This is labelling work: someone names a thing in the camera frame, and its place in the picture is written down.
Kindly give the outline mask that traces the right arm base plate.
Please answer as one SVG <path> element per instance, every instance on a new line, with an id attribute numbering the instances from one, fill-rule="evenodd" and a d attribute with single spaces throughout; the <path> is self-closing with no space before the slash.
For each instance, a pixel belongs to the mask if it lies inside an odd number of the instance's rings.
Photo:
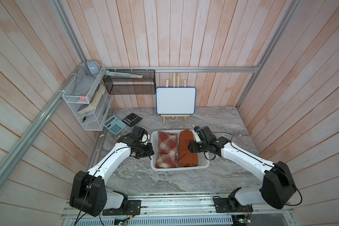
<path id="1" fill-rule="evenodd" d="M 231 213 L 231 212 L 240 212 L 240 213 L 252 213 L 252 205 L 241 205 L 235 198 L 221 198 L 219 196 L 214 196 L 212 198 L 216 213 Z"/>

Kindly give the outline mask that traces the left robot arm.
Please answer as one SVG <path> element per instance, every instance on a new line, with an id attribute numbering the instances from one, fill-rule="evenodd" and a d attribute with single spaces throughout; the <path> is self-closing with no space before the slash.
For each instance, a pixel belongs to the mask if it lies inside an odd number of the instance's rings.
<path id="1" fill-rule="evenodd" d="M 113 149 L 99 163 L 87 171 L 79 171 L 73 179 L 70 206 L 93 217 L 103 210 L 125 213 L 128 196 L 116 191 L 107 192 L 106 183 L 126 158 L 140 159 L 154 154 L 149 138 L 145 129 L 134 126 L 131 133 L 117 140 Z"/>

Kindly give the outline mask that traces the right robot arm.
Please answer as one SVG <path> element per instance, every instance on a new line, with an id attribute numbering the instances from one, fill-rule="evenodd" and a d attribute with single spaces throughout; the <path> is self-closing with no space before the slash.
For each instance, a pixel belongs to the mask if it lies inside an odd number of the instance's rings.
<path id="1" fill-rule="evenodd" d="M 275 209 L 282 209 L 299 190 L 295 185 L 287 164 L 273 163 L 262 159 L 236 145 L 226 137 L 215 137 L 209 127 L 195 127 L 195 140 L 190 142 L 191 153 L 212 153 L 245 168 L 257 177 L 262 185 L 254 188 L 237 188 L 229 195 L 233 210 L 237 204 L 248 206 L 266 203 Z"/>

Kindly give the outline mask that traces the white plastic basket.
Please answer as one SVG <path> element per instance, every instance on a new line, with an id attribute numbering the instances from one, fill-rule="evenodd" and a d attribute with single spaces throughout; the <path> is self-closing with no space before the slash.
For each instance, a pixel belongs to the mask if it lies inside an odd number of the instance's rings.
<path id="1" fill-rule="evenodd" d="M 156 168 L 155 164 L 156 164 L 156 160 L 157 160 L 157 155 L 159 153 L 158 150 L 158 141 L 159 141 L 159 136 L 158 136 L 158 132 L 159 131 L 154 131 L 151 135 L 150 135 L 150 142 L 152 143 L 153 146 L 153 151 L 154 154 L 151 156 L 151 168 L 154 171 L 179 171 L 179 170 L 199 170 L 199 169 L 205 169 L 208 168 L 210 161 L 206 158 L 209 158 L 209 154 L 208 153 L 197 153 L 198 154 L 198 166 L 195 167 L 177 167 L 177 168 Z"/>

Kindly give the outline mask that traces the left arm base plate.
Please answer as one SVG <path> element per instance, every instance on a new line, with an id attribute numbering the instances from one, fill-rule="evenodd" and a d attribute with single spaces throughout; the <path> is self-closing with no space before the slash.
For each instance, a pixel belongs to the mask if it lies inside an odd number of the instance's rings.
<path id="1" fill-rule="evenodd" d="M 126 200 L 119 209 L 103 210 L 103 216 L 136 216 L 141 212 L 141 200 Z"/>

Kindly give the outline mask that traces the red plaid skirt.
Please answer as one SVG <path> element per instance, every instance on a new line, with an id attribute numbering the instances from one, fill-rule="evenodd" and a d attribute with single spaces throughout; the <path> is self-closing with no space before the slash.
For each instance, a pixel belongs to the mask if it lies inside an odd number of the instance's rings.
<path id="1" fill-rule="evenodd" d="M 167 133 L 159 131 L 158 134 L 158 154 L 155 163 L 157 169 L 170 169 L 178 166 L 177 160 L 177 133 Z"/>

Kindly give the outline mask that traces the rust orange skirt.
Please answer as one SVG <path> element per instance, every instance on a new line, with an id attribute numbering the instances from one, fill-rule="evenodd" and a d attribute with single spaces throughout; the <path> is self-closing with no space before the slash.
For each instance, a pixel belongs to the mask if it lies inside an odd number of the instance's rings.
<path id="1" fill-rule="evenodd" d="M 179 134 L 179 158 L 178 166 L 180 167 L 197 167 L 198 154 L 191 153 L 188 146 L 194 141 L 192 131 L 186 129 Z"/>

